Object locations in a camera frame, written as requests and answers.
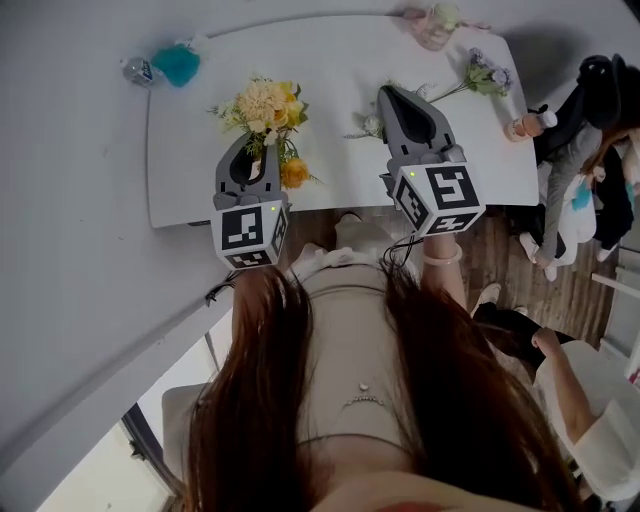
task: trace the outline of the blue item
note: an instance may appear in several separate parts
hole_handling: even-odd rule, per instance
[[[591,189],[587,187],[587,180],[582,180],[576,189],[576,196],[571,200],[573,211],[582,210],[589,204],[589,199],[591,199]]]
[[[636,213],[636,195],[633,190],[633,185],[628,181],[624,184],[624,188],[627,191],[627,195],[629,196],[629,202],[631,203],[631,213],[635,215]]]
[[[164,73],[171,85],[183,87],[198,72],[200,56],[185,45],[176,44],[158,50],[151,59],[151,64]]]

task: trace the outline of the black wire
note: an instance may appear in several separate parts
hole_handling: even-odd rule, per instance
[[[222,290],[224,290],[227,287],[235,288],[236,283],[234,283],[233,280],[239,275],[240,275],[240,271],[233,270],[227,274],[227,277],[224,278],[224,281],[222,281],[221,283],[218,283],[213,288],[211,288],[211,290],[209,290],[209,293],[207,293],[204,296],[204,300],[205,300],[205,303],[207,304],[207,307],[209,307],[209,305],[211,304],[211,301],[216,302],[216,296]]]
[[[396,242],[391,247],[388,247],[387,250],[384,252],[384,255],[382,256],[382,259],[390,262],[389,258],[391,257],[391,255],[395,251],[407,247],[408,249],[407,249],[407,252],[404,255],[404,260],[400,264],[400,266],[404,266],[405,263],[407,263],[407,261],[409,260],[409,256],[411,255],[411,249],[413,248],[413,246],[422,243],[423,240],[424,240],[424,238],[418,238],[416,240],[415,239],[415,235],[411,235],[411,237],[409,238],[408,242],[406,242],[406,243],[398,243],[398,242]]]

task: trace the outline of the long brown hair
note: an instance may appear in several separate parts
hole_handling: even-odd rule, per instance
[[[619,140],[629,136],[633,130],[640,128],[640,70],[627,67],[620,77],[620,118],[615,126],[602,133],[600,148],[591,158],[587,159],[582,168],[583,174],[591,174],[602,165],[607,151]]]
[[[298,449],[313,325],[299,283],[261,272],[258,306],[240,302],[231,351],[194,409],[187,488],[195,512],[308,511],[318,501]],[[528,391],[495,360],[480,328],[445,293],[383,264],[413,425],[416,474],[473,493],[579,510],[576,490]]]

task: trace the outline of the artificial flower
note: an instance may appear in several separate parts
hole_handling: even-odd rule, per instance
[[[251,82],[246,90],[238,94],[236,105],[247,121],[273,121],[276,110],[281,110],[286,101],[281,87],[273,82]]]
[[[288,160],[280,169],[280,182],[284,188],[300,188],[309,179],[311,179],[309,168],[300,158]]]
[[[265,146],[277,145],[284,188],[298,188],[307,180],[321,183],[309,173],[290,139],[294,128],[307,120],[308,105],[298,100],[300,92],[300,86],[294,82],[274,82],[255,76],[235,101],[211,109],[226,129],[239,127],[249,134],[245,150],[254,158],[264,154]]]
[[[289,107],[285,105],[280,110],[276,110],[275,117],[273,118],[273,126],[281,128],[289,121]]]
[[[249,126],[249,130],[255,133],[262,133],[267,129],[267,125],[265,124],[265,122],[261,121],[260,119],[249,121],[247,125]]]
[[[304,108],[304,103],[296,100],[292,103],[289,103],[288,107],[289,107],[289,111],[288,111],[287,126],[289,128],[293,128],[294,126],[298,126],[300,124],[300,113]]]
[[[285,101],[287,103],[296,101],[296,95],[292,91],[296,90],[297,85],[294,87],[295,84],[293,82],[280,82],[279,85],[280,88],[284,91]]]
[[[273,145],[277,138],[278,138],[278,132],[275,130],[271,130],[269,133],[267,133],[267,136],[264,138],[264,145],[265,146]]]

